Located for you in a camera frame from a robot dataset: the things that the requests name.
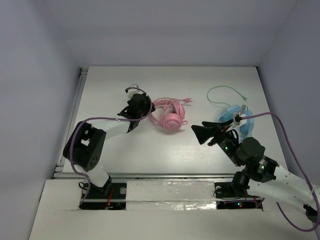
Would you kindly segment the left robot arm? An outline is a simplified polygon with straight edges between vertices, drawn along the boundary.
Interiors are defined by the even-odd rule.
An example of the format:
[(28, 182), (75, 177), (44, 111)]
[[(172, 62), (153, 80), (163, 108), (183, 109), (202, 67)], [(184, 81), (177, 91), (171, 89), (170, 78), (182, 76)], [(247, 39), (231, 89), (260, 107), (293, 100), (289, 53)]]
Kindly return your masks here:
[(190, 103), (190, 98), (162, 97), (152, 101), (146, 93), (138, 92), (128, 94), (128, 98), (127, 106), (116, 118), (92, 118), (101, 124), (100, 127), (93, 126), (89, 120), (80, 121), (63, 149), (63, 157), (69, 160), (72, 167), (78, 166), (79, 175), (87, 178), (87, 183), (79, 184), (87, 194), (95, 192), (103, 198), (111, 194), (112, 178), (97, 167), (106, 140), (132, 132), (145, 118), (172, 131), (187, 124), (183, 105)]

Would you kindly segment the pink headphones with cable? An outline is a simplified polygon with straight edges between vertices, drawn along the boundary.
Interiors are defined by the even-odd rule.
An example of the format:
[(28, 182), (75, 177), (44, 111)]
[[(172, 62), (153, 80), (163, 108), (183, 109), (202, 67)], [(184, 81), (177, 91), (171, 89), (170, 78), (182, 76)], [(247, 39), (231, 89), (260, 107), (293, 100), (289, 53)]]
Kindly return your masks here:
[(152, 103), (155, 107), (162, 108), (162, 114), (156, 118), (152, 113), (148, 116), (149, 120), (165, 130), (179, 131), (182, 126), (187, 125), (185, 120), (186, 111), (184, 104), (191, 103), (192, 98), (170, 98), (162, 97), (154, 100)]

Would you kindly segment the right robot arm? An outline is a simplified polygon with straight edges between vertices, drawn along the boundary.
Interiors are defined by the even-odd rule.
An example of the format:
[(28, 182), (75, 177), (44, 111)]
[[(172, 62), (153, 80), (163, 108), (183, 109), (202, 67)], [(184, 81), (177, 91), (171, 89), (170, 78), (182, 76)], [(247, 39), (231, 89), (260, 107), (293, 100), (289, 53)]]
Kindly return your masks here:
[(227, 122), (204, 121), (202, 125), (192, 125), (191, 129), (201, 145), (219, 146), (235, 166), (243, 168), (234, 174), (232, 181), (217, 185), (218, 199), (271, 198), (304, 211), (311, 222), (319, 222), (320, 188), (309, 186), (306, 180), (267, 157), (265, 147), (255, 138), (240, 141), (238, 133)]

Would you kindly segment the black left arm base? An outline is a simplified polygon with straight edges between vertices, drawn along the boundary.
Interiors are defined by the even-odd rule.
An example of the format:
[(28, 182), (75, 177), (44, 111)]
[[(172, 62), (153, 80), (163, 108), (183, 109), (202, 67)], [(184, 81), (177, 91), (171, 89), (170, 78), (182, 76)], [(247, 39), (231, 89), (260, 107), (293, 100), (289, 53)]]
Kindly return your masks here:
[(79, 182), (78, 186), (81, 189), (81, 210), (126, 210), (126, 182), (108, 182), (103, 190), (92, 184), (85, 198), (88, 183)]

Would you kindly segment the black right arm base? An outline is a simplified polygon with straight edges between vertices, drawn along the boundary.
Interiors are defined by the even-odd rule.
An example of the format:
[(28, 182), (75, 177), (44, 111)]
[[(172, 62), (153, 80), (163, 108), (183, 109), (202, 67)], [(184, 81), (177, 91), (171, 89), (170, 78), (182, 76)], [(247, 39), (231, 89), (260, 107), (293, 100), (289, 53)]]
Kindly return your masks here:
[(234, 190), (230, 182), (215, 184), (213, 197), (218, 210), (260, 209), (263, 210), (264, 198), (249, 195), (246, 191)]

